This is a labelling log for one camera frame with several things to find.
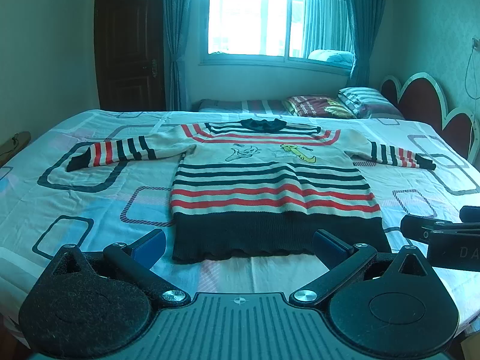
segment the wooden door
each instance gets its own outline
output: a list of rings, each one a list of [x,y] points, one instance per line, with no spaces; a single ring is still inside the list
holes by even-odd
[[[162,0],[96,0],[100,108],[165,111]]]

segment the sweater cuff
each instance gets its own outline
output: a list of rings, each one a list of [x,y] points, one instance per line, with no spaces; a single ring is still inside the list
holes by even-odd
[[[419,154],[415,154],[415,161],[417,161],[420,169],[435,170],[435,168],[437,167],[437,165],[432,160],[424,158]]]
[[[78,155],[73,157],[67,165],[67,172],[71,172],[73,170],[88,168],[88,164],[90,163],[90,149],[88,149],[82,155]]]

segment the curtain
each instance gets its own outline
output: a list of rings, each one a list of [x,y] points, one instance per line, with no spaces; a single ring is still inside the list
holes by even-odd
[[[170,51],[170,93],[166,99],[169,111],[188,111],[190,101],[185,83],[185,50],[187,48],[191,0],[163,0],[164,27]]]
[[[382,22],[385,0],[346,0],[355,58],[347,86],[368,86],[370,57]]]
[[[302,58],[313,50],[353,51],[344,0],[304,0]]]

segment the metal screw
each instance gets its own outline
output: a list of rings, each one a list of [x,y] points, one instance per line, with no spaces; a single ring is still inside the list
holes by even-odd
[[[301,289],[295,292],[293,297],[299,302],[313,302],[317,299],[317,294],[309,289]]]
[[[162,298],[167,302],[178,303],[184,300],[187,294],[179,289],[171,289],[162,293]]]

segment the door handle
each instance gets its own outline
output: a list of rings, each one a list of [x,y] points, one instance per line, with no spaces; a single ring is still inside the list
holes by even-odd
[[[154,58],[152,59],[152,76],[153,78],[157,78],[158,76],[158,62],[157,60]]]

